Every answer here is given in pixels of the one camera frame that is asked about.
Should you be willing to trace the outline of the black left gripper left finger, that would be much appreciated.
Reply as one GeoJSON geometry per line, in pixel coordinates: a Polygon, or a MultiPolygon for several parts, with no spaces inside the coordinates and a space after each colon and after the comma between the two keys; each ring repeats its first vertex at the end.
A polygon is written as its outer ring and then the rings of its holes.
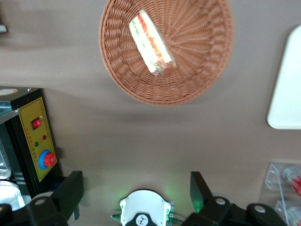
{"type": "Polygon", "coordinates": [[[82,171],[73,171],[52,192],[35,196],[26,206],[31,226],[66,226],[84,194],[82,171]]]}

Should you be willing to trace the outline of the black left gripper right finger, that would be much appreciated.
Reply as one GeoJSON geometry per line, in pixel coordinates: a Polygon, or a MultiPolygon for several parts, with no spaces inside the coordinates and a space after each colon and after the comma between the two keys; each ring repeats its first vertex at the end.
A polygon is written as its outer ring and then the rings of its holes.
{"type": "Polygon", "coordinates": [[[190,174],[190,198],[195,212],[183,226],[234,226],[232,204],[222,196],[214,196],[200,172],[190,174]]]}

